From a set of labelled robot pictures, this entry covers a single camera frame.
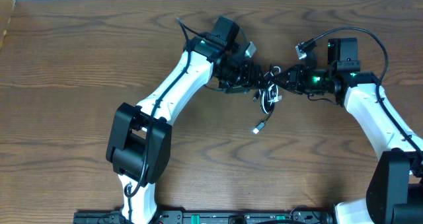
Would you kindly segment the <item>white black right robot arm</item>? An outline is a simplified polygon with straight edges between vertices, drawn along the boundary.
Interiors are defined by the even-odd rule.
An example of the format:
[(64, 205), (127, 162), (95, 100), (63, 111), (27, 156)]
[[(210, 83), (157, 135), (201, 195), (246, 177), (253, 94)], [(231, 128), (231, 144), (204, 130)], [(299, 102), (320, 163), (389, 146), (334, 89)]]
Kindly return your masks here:
[(387, 99), (380, 80), (362, 72), (355, 38), (328, 40), (328, 69), (316, 69), (311, 57), (315, 43), (296, 47), (304, 64), (294, 65), (271, 81), (296, 94), (335, 96), (369, 139), (378, 164), (365, 197), (334, 207), (335, 223), (421, 223), (422, 138), (404, 122)]

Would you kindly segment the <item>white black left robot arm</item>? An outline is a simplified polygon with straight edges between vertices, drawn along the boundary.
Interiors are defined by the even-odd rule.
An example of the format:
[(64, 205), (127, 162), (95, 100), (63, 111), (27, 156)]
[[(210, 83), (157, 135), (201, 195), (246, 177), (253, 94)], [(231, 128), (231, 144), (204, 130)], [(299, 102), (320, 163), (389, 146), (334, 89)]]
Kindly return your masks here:
[(260, 81), (252, 64), (255, 46), (236, 41), (240, 26), (219, 17), (212, 31), (186, 37), (179, 62), (147, 98), (115, 112), (106, 160), (124, 194), (121, 223), (150, 223), (156, 212), (155, 184), (171, 154), (173, 124), (194, 94), (212, 77), (219, 92), (247, 93)]

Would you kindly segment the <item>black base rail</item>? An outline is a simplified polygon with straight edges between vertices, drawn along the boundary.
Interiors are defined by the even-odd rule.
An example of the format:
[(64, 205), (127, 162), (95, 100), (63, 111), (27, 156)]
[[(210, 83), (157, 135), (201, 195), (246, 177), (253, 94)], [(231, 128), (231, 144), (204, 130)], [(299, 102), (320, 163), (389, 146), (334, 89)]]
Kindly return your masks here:
[[(75, 213), (72, 224), (127, 223), (119, 211), (110, 213)], [(311, 211), (305, 208), (276, 213), (264, 212), (187, 212), (160, 211), (150, 224), (231, 224), (231, 223), (308, 223), (334, 224), (333, 214), (327, 211)]]

